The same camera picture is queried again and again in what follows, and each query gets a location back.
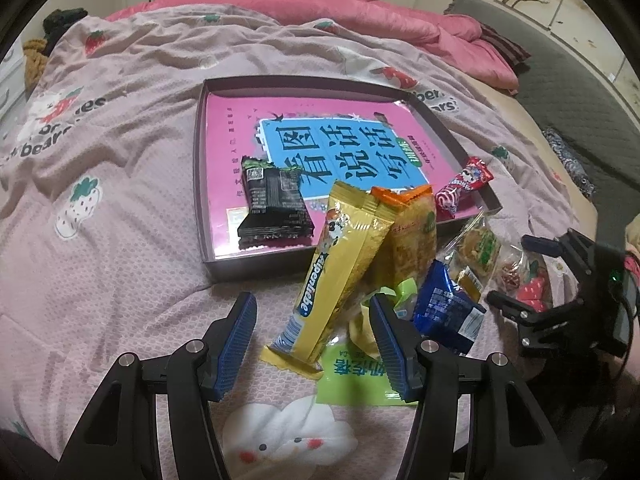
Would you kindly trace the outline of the clear biscuit packet green label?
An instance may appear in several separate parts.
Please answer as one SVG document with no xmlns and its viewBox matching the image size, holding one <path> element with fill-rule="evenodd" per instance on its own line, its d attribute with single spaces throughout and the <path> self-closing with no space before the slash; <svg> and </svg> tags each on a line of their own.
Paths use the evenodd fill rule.
<svg viewBox="0 0 640 480">
<path fill-rule="evenodd" d="M 479 302 L 489 283 L 501 249 L 499 237 L 484 212 L 465 223 L 460 233 L 437 254 L 449 277 L 474 301 Z"/>
</svg>

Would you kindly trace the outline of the blue snack packet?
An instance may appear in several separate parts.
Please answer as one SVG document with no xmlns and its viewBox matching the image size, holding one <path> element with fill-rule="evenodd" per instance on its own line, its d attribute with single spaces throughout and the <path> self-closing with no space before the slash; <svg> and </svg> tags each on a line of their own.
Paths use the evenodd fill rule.
<svg viewBox="0 0 640 480">
<path fill-rule="evenodd" d="M 486 309 L 454 282 L 447 267 L 434 260 L 421 285 L 412 324 L 421 336 L 466 356 L 482 327 Z"/>
</svg>

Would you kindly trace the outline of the orange yellow cracker packet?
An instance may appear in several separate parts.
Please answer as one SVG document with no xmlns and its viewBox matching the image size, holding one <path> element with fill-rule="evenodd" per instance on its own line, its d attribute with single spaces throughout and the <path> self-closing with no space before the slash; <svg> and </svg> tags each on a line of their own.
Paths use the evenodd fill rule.
<svg viewBox="0 0 640 480">
<path fill-rule="evenodd" d="M 372 194 L 396 212 L 395 221 L 369 266 L 374 288 L 396 288 L 413 278 L 420 284 L 436 255 L 437 210 L 429 184 L 402 192 L 371 188 Z"/>
</svg>

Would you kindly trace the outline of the red snack packet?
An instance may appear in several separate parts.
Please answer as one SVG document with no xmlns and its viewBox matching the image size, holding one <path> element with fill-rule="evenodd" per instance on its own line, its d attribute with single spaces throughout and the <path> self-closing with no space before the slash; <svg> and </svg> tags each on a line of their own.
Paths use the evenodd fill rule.
<svg viewBox="0 0 640 480">
<path fill-rule="evenodd" d="M 435 193 L 435 204 L 443 214 L 453 217 L 461 201 L 480 190 L 494 178 L 483 159 L 472 156 L 466 165 L 439 191 Z"/>
</svg>

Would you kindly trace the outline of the light green candy bag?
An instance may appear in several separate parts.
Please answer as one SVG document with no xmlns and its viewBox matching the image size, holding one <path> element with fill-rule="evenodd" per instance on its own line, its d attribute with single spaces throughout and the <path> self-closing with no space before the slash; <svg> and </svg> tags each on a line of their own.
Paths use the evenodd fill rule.
<svg viewBox="0 0 640 480">
<path fill-rule="evenodd" d="M 390 300 L 398 318 L 410 318 L 416 305 L 418 285 L 407 278 L 395 288 L 381 287 L 364 296 L 352 310 L 346 332 L 326 344 L 320 365 L 316 401 L 338 406 L 399 406 L 405 402 L 392 389 L 372 330 L 369 304 L 374 295 Z"/>
</svg>

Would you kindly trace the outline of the yellow Alpenliebe candy packet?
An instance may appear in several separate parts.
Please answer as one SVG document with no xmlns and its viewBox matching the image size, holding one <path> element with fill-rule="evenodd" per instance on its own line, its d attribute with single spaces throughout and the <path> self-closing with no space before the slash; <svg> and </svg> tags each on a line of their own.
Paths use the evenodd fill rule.
<svg viewBox="0 0 640 480">
<path fill-rule="evenodd" d="M 317 380 L 319 358 L 341 308 L 368 270 L 394 224 L 396 210 L 372 194 L 334 183 L 316 251 L 282 332 L 260 359 Z"/>
</svg>

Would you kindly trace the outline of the black green pea packet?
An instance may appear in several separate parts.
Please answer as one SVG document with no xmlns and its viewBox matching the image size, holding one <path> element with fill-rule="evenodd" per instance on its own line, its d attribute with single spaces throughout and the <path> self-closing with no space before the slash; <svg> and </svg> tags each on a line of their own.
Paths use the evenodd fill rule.
<svg viewBox="0 0 640 480">
<path fill-rule="evenodd" d="M 241 248 L 312 239 L 314 222 L 300 192 L 302 170 L 248 156 L 241 170 L 247 201 L 247 215 L 238 227 Z"/>
</svg>

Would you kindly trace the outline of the small clear candy packet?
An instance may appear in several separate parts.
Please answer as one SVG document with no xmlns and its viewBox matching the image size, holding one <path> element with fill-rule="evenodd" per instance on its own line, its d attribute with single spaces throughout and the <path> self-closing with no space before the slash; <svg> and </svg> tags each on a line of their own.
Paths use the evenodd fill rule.
<svg viewBox="0 0 640 480">
<path fill-rule="evenodd" d="M 520 246 L 505 244 L 501 247 L 495 270 L 498 289 L 514 295 L 527 281 L 528 258 Z"/>
</svg>

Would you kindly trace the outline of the dark patterned cloth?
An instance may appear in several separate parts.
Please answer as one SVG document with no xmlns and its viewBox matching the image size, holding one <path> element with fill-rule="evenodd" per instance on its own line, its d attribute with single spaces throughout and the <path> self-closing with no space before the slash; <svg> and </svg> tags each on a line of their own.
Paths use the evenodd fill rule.
<svg viewBox="0 0 640 480">
<path fill-rule="evenodd" d="M 574 185 L 587 200 L 592 200 L 596 186 L 591 181 L 584 166 L 575 156 L 568 144 L 564 141 L 558 130 L 548 127 L 541 131 L 550 145 L 553 153 L 562 162 L 562 166 L 568 173 Z"/>
</svg>

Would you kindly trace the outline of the grey headboard cushion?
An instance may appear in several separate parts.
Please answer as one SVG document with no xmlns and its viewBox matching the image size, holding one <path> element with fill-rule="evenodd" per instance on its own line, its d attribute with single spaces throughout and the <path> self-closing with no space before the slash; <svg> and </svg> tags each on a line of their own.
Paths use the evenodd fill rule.
<svg viewBox="0 0 640 480">
<path fill-rule="evenodd" d="M 574 55 L 513 14 L 483 0 L 452 0 L 447 11 L 475 18 L 530 54 L 515 69 L 516 99 L 540 128 L 555 128 L 596 186 L 597 240 L 622 242 L 639 213 L 639 128 L 626 110 Z"/>
</svg>

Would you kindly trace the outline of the purple shallow box tray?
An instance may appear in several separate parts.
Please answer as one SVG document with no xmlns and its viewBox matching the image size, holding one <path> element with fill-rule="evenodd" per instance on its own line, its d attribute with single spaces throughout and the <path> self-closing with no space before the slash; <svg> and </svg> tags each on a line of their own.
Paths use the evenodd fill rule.
<svg viewBox="0 0 640 480">
<path fill-rule="evenodd" d="M 204 81 L 194 132 L 194 197 L 203 262 L 216 283 L 304 272 L 315 237 L 243 248 L 241 162 L 300 171 L 300 192 L 322 230 L 335 181 L 370 190 L 439 191 L 470 156 L 416 96 L 379 84 L 305 76 Z"/>
</svg>

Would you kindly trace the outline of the pink quilt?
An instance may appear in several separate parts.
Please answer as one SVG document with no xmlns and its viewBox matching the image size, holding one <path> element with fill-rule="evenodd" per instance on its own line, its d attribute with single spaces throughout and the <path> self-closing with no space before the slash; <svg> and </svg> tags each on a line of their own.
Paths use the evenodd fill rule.
<svg viewBox="0 0 640 480">
<path fill-rule="evenodd" d="M 239 6 L 282 25 L 326 18 L 358 34 L 408 42 L 492 88 L 513 92 L 520 86 L 506 58 L 482 38 L 482 26 L 475 18 L 414 10 L 382 0 L 153 0 L 107 19 L 112 22 L 139 12 L 195 3 Z"/>
</svg>

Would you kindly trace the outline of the white drawer cabinet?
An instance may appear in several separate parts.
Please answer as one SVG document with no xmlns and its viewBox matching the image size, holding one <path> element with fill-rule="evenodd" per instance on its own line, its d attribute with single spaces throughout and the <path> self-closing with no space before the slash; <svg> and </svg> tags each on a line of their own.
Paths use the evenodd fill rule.
<svg viewBox="0 0 640 480">
<path fill-rule="evenodd" d="M 0 70 L 1 127 L 14 123 L 25 100 L 25 55 L 21 38 L 17 38 L 1 61 Z"/>
</svg>

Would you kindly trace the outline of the dark clothes pile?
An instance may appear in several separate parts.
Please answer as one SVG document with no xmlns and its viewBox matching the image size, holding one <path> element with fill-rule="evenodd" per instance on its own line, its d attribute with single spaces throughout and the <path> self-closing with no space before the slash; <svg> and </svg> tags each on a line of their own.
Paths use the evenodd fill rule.
<svg viewBox="0 0 640 480">
<path fill-rule="evenodd" d="M 73 26 L 88 15 L 84 8 L 60 10 L 51 12 L 42 22 L 46 45 L 43 54 L 49 56 L 58 40 Z"/>
</svg>

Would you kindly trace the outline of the tree painting wall panels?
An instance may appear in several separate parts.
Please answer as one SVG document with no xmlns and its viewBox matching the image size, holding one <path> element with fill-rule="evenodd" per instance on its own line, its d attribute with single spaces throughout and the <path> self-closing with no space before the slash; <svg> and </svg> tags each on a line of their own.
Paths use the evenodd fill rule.
<svg viewBox="0 0 640 480">
<path fill-rule="evenodd" d="M 639 78 L 623 50 L 584 0 L 496 0 L 540 25 L 570 47 L 639 111 Z"/>
</svg>

